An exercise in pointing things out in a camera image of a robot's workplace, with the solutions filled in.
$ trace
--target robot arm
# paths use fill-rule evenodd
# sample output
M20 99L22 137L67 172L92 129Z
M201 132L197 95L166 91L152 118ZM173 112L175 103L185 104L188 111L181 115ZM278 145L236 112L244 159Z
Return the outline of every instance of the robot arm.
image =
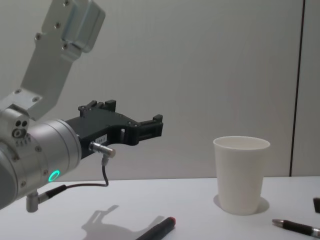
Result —
M35 35L35 50L21 87L0 101L0 210L27 196L27 210L45 201L37 189L75 169L80 160L107 146L162 134L162 116L137 122L116 111L116 101L80 106L80 116L29 127L56 103L72 63L94 46L105 18L92 0L53 0Z

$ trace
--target table surface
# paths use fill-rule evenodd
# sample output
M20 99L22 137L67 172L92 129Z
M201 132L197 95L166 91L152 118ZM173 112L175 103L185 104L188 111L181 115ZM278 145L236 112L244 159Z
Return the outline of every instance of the table surface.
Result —
M39 193L61 184L48 184ZM265 200L259 213L249 216L221 210L214 203L217 193L216 178L118 180L108 188L68 189L39 205L36 213L26 212L22 198L0 210L0 239L135 240L170 216L176 227L164 240L311 239L273 226L272 219L320 227L313 207L313 198L320 197L320 177L264 178Z

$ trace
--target pen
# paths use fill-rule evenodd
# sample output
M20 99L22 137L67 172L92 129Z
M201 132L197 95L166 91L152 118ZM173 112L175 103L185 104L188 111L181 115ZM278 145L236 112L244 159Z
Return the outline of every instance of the pen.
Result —
M168 217L159 224L155 225L145 234L138 237L136 240L161 240L175 228L175 225L176 219L172 216Z
M288 220L273 219L272 223L279 227L296 233L320 239L320 229Z

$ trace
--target cup rim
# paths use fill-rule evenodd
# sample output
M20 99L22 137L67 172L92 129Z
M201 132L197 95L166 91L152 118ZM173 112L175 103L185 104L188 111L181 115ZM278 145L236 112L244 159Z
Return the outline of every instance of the cup rim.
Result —
M255 139L261 142L264 142L266 145L264 147L253 147L253 148L240 148L240 147L230 147L230 146L225 146L225 145L221 145L219 143L217 143L217 141L221 140L221 139L231 139L231 138L244 138L244 139ZM252 136L222 136L222 137L218 137L215 140L213 140L213 144L216 146L219 146L220 148L223 149L229 149L229 150L237 150L237 151L256 151L256 150L263 150L263 149L267 149L270 147L271 143L267 140L264 140L262 138L258 138L258 137L252 137Z

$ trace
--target black cable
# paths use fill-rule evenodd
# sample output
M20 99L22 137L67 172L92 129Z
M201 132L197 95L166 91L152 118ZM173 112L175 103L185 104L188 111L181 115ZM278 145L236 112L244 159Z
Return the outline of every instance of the black cable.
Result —
M76 188L76 187L108 187L109 186L109 180L107 178L107 174L106 174L106 166L102 166L102 175L103 175L103 179L105 181L105 184L101 184L101 183L80 183L80 184L73 184L73 185L61 185L58 186L54 189L51 189L49 191L46 191L45 195L47 195L47 199L51 199L52 197L62 193L63 191L67 190L67 189L71 189L71 188Z

